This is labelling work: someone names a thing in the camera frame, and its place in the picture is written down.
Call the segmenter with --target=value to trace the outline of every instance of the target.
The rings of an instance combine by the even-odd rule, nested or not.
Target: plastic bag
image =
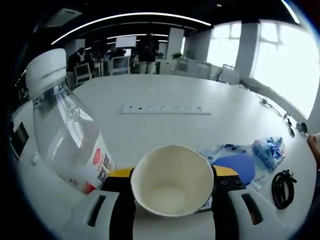
[[[258,191],[273,175],[277,166],[285,158],[285,144],[282,137],[258,139],[250,145],[224,144],[214,149],[198,151],[210,165],[222,157],[248,153],[254,157],[255,175],[250,184]]]

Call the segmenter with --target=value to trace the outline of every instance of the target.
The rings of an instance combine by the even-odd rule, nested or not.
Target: white table
[[[255,93],[204,79],[139,74],[94,78],[74,93],[91,110],[118,168],[135,166],[145,153],[159,146],[203,150],[226,143],[246,145],[255,139],[283,137],[286,157],[276,172],[290,169],[297,183],[293,203],[276,213],[288,226],[288,237],[304,222],[315,188],[315,159],[306,138],[297,130],[296,136],[291,137],[283,118],[263,107]],[[201,105],[212,115],[121,115],[124,104]],[[31,205],[59,234],[72,206],[84,195],[56,177],[42,161],[31,164],[37,150],[32,133],[32,104],[27,103],[24,108],[17,118],[24,119],[31,137],[18,164],[19,174]],[[272,178],[259,192],[273,203],[271,181]],[[215,238],[213,226],[211,212],[179,219],[137,216],[133,234],[139,240],[208,240]]]

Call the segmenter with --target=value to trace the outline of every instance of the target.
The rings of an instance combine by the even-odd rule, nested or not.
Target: white paper cup
[[[135,200],[160,216],[195,213],[209,199],[214,173],[207,160],[184,146],[165,146],[146,154],[134,168]]]

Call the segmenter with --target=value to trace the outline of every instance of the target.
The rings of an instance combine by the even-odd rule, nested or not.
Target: power outlet
[[[187,115],[211,115],[202,106],[183,105],[131,105],[122,106],[121,114],[187,114]]]

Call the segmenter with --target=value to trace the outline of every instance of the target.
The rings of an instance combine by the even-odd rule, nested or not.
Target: blue object
[[[255,177],[255,159],[246,152],[220,157],[213,165],[235,170],[245,186]]]

